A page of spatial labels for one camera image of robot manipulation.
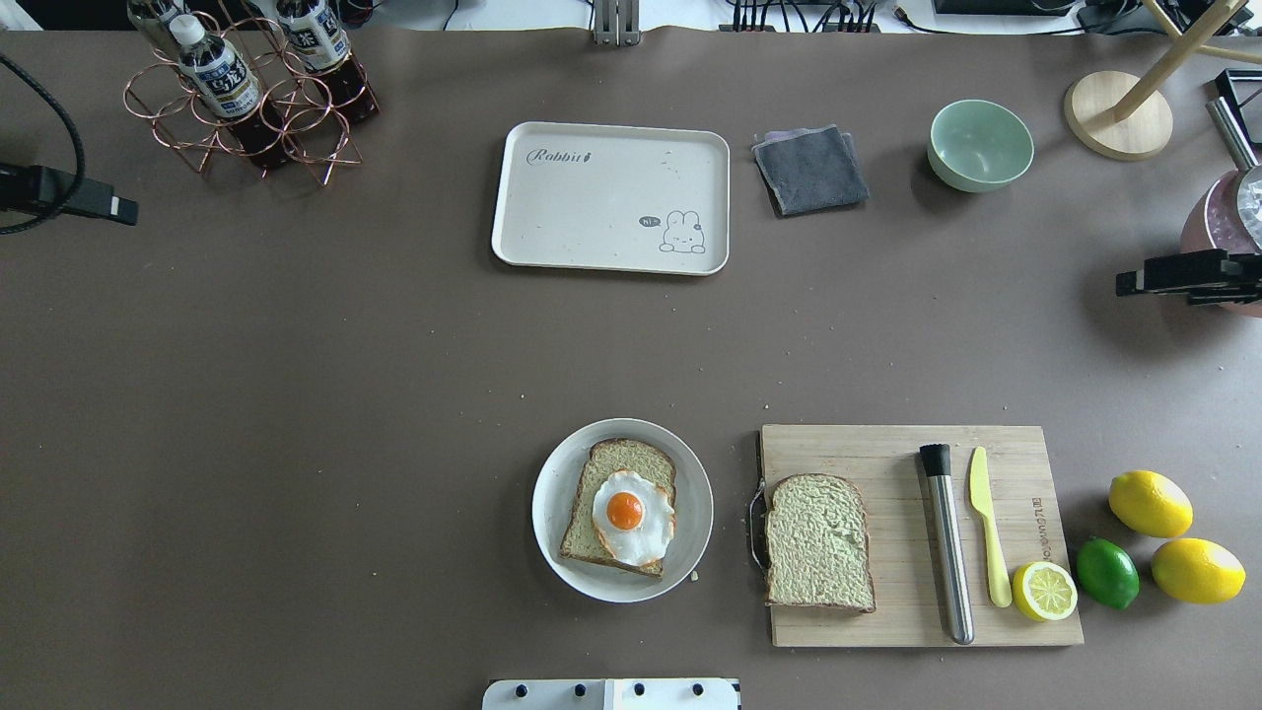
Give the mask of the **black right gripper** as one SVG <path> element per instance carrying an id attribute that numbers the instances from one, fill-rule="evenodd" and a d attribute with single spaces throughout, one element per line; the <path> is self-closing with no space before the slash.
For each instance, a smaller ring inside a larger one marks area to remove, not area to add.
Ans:
<path id="1" fill-rule="evenodd" d="M 1243 253 L 1223 248 L 1148 259 L 1142 269 L 1116 275 L 1116 295 L 1181 296 L 1191 306 L 1249 305 L 1259 301 L 1259 275 L 1247 271 Z"/>

